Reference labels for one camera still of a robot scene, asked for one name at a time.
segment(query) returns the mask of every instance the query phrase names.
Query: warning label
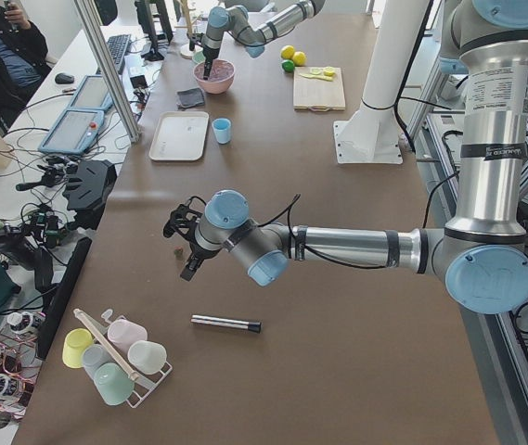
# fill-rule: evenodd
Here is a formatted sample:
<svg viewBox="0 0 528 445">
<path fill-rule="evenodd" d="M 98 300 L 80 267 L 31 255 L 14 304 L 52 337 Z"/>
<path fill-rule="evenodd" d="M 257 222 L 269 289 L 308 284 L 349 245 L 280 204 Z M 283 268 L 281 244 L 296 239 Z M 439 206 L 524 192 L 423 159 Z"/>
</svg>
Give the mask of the warning label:
<svg viewBox="0 0 528 445">
<path fill-rule="evenodd" d="M 471 74 L 466 114 L 528 112 L 528 66 L 497 68 Z"/>
</svg>

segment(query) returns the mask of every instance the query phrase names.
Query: person's hand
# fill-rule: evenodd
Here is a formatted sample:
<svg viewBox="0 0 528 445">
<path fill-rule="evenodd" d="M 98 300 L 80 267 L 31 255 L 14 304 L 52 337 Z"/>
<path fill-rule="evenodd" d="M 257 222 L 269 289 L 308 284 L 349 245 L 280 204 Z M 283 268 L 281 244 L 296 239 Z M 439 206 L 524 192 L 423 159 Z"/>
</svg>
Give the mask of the person's hand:
<svg viewBox="0 0 528 445">
<path fill-rule="evenodd" d="M 22 9 L 16 3 L 8 4 L 6 20 L 15 25 L 19 25 L 22 30 L 29 30 L 31 28 L 31 23 L 26 20 Z"/>
</svg>

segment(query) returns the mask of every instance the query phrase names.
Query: keyboard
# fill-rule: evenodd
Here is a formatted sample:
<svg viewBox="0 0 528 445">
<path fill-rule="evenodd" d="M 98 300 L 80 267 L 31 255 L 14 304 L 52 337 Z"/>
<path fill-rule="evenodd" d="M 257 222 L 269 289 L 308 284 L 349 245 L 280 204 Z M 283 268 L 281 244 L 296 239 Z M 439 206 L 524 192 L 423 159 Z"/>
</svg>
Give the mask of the keyboard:
<svg viewBox="0 0 528 445">
<path fill-rule="evenodd" d="M 125 53 L 127 53 L 127 48 L 129 48 L 131 42 L 131 34 L 112 35 L 107 40 L 107 48 L 111 53 L 113 63 L 115 64 L 115 69 L 119 74 L 123 72 L 123 56 L 125 56 Z"/>
</svg>

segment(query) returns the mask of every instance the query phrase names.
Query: phone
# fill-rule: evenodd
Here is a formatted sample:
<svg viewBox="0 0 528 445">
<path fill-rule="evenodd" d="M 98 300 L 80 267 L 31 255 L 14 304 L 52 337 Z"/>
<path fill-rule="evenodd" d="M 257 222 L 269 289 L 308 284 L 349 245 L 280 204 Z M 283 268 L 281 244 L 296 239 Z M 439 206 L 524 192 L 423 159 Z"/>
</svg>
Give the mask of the phone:
<svg viewBox="0 0 528 445">
<path fill-rule="evenodd" d="M 9 11 L 11 9 L 14 9 L 13 6 L 10 5 L 10 0 L 4 0 L 4 7 L 6 8 L 6 11 Z M 11 23 L 12 31 L 17 31 L 19 29 L 19 25 L 16 23 Z"/>
</svg>

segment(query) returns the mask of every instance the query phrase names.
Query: blue framed tablet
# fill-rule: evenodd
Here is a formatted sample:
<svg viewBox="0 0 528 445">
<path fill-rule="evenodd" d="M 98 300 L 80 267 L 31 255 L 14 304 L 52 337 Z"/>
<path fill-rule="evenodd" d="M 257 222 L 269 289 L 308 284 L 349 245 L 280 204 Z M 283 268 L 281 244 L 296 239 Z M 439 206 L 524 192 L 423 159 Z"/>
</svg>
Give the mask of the blue framed tablet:
<svg viewBox="0 0 528 445">
<path fill-rule="evenodd" d="M 39 146 L 41 153 L 81 155 L 97 139 L 105 113 L 100 109 L 66 108 Z"/>
<path fill-rule="evenodd" d="M 91 108 L 107 111 L 113 106 L 113 99 L 109 94 L 103 76 L 84 76 L 68 108 Z"/>
</svg>

